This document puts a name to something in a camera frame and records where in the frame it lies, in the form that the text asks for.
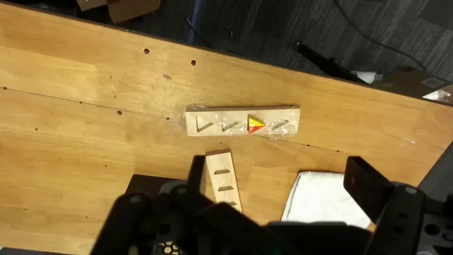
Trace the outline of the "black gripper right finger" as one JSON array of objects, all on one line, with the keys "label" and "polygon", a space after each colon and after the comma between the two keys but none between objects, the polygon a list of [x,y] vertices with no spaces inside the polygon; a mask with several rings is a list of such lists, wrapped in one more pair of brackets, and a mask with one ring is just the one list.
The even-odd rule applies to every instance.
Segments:
[{"label": "black gripper right finger", "polygon": [[375,229],[363,255],[453,255],[453,199],[393,182],[359,155],[346,158],[343,188]]}]

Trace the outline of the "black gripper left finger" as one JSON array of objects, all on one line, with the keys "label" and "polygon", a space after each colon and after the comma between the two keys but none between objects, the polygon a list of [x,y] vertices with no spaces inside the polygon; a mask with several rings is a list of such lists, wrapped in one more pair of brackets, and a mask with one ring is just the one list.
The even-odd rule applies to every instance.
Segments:
[{"label": "black gripper left finger", "polygon": [[263,255],[261,228],[200,192],[203,155],[193,155],[179,191],[125,191],[107,213],[91,255],[152,255],[172,242],[185,255]]}]

